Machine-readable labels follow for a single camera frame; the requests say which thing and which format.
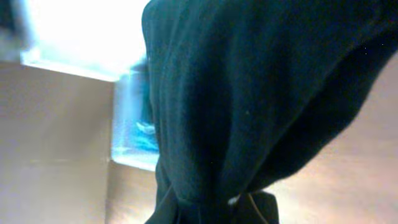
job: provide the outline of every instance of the wooden floor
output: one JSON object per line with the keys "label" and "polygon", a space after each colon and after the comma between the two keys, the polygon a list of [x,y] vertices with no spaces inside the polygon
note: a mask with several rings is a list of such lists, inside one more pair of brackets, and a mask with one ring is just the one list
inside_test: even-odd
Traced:
{"label": "wooden floor", "polygon": [[[356,121],[297,175],[269,189],[283,224],[398,223],[398,55]],[[144,223],[153,172],[111,164],[107,223]]]}

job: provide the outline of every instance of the brown floor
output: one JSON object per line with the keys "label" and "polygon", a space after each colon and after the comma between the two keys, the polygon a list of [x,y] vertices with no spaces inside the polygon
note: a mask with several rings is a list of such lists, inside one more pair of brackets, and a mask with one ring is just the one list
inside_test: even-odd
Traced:
{"label": "brown floor", "polygon": [[[276,183],[283,224],[398,223],[398,54],[356,121],[297,175]],[[144,223],[153,172],[111,164],[107,223]]]}

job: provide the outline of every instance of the clothing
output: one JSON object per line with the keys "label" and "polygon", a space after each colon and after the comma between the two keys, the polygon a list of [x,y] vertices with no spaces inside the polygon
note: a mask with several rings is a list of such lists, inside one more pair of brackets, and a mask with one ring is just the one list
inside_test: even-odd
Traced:
{"label": "clothing", "polygon": [[293,175],[352,122],[398,49],[397,12],[393,0],[152,0],[147,223],[257,223],[228,200]]}

